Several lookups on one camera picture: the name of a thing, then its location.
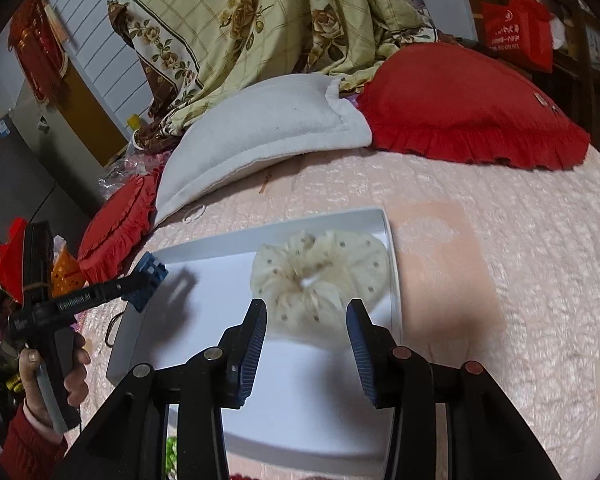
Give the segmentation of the red sleeve forearm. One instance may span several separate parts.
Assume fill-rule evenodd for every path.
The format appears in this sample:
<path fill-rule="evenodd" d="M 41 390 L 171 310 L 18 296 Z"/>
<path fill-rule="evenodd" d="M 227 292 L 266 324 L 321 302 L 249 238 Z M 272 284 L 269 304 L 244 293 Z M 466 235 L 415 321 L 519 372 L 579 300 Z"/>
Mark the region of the red sleeve forearm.
<path fill-rule="evenodd" d="M 67 451 L 66 438 L 39 422 L 23 402 L 9 424 L 0 463 L 12 480 L 50 480 Z"/>

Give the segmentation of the left hand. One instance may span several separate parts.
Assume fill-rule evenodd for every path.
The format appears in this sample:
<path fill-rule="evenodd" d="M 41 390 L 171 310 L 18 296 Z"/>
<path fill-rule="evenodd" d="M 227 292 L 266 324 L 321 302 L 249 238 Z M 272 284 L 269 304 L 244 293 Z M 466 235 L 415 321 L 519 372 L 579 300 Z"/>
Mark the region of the left hand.
<path fill-rule="evenodd" d="M 69 326 L 32 337 L 19 353 L 24 405 L 36 422 L 58 436 L 81 421 L 79 407 L 88 393 L 86 367 L 91 363 L 84 344 Z"/>

